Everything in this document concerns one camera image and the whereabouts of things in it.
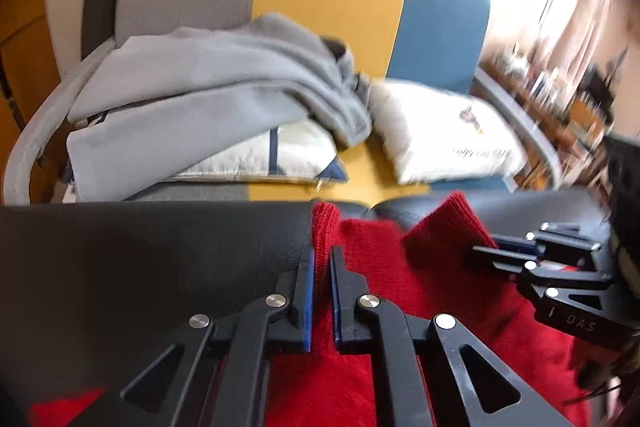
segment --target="red cloth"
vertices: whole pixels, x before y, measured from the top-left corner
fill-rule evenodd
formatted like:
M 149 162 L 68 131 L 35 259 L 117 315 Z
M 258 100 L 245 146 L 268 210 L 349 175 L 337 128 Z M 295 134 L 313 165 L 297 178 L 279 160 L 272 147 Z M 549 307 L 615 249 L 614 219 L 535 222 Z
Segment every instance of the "red cloth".
M 29 411 L 29 423 L 34 427 L 65 427 L 103 393 L 101 389 L 82 396 L 37 403 Z
M 340 221 L 338 209 L 313 210 L 316 250 L 312 352 L 276 357 L 270 380 L 267 426 L 372 427 L 375 425 L 369 357 L 340 356 L 332 337 L 329 252 L 342 245 L 348 269 L 362 273 L 372 293 L 406 313 L 456 316 L 576 427 L 588 427 L 585 402 L 568 367 L 573 337 L 533 319 L 533 307 L 500 274 L 469 269 L 463 255 L 473 245 L 494 247 L 461 192 L 403 235 L 389 221 Z M 63 427 L 43 421 L 35 427 Z

